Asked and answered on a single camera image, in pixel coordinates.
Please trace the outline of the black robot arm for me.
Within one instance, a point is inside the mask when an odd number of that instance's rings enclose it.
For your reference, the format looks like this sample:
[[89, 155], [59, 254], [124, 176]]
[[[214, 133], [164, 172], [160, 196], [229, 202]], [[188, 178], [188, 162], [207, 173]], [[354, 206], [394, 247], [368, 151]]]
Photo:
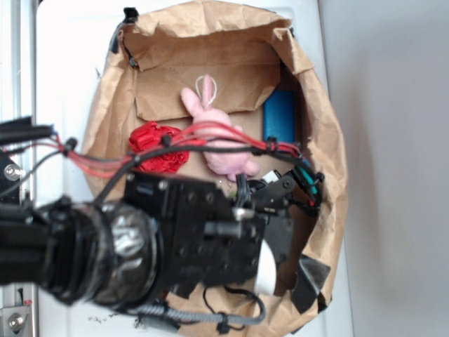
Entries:
[[212, 182], [134, 171], [119, 200], [2, 204], [1, 283], [31, 282], [66, 304], [125, 312], [197, 284], [246, 282], [263, 244], [276, 264], [287, 258], [295, 181], [239, 177], [237, 187], [227, 197]]

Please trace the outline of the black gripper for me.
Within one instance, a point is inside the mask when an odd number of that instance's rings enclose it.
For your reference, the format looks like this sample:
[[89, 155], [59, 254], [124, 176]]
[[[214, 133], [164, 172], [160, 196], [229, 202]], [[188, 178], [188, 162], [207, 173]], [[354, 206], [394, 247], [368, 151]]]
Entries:
[[240, 180], [236, 196], [227, 197], [213, 182], [135, 173], [123, 199], [149, 219], [150, 296], [247, 281], [257, 293], [273, 295], [292, 242], [294, 189], [290, 176], [257, 190]]

